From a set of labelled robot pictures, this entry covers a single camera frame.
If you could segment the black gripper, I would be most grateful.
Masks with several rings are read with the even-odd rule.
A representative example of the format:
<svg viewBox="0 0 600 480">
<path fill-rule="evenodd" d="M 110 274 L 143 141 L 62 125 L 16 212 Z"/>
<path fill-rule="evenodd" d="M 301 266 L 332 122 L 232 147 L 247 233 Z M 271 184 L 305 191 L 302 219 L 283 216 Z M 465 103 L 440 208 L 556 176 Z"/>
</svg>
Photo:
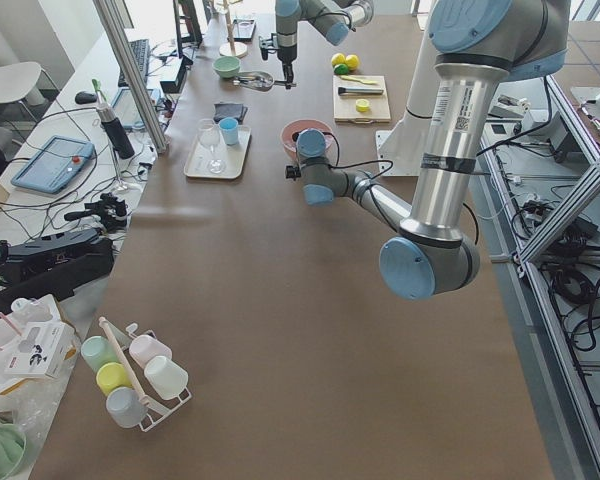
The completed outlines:
<svg viewBox="0 0 600 480">
<path fill-rule="evenodd" d="M 285 86 L 287 90 L 295 87 L 293 62 L 297 58 L 296 34 L 271 33 L 268 38 L 260 36 L 259 49 L 264 61 L 267 61 L 270 55 L 276 54 L 282 63 L 284 81 L 274 80 L 274 85 Z"/>
</svg>

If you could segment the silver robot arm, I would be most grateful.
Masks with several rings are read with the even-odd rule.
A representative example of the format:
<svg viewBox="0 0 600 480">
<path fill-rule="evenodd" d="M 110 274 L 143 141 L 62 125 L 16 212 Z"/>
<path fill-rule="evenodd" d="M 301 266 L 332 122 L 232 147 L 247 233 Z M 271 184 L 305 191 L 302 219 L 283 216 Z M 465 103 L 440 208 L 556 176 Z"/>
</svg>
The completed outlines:
<svg viewBox="0 0 600 480">
<path fill-rule="evenodd" d="M 350 31 L 368 24 L 374 16 L 372 1 L 278 0 L 275 31 L 259 38 L 263 60 L 276 54 L 282 64 L 282 85 L 295 86 L 293 62 L 297 59 L 298 24 L 308 22 L 331 45 L 341 44 Z"/>
<path fill-rule="evenodd" d="M 439 86 L 414 199 L 405 202 L 368 174 L 332 165 L 323 133 L 296 139 L 297 164 L 310 205 L 348 197 L 393 228 L 381 249 L 382 278 L 396 295 L 424 299 L 469 284 L 479 253 L 459 216 L 491 100 L 499 84 L 558 71 L 566 54 L 566 1 L 439 1 L 424 36 L 436 51 Z"/>
</svg>

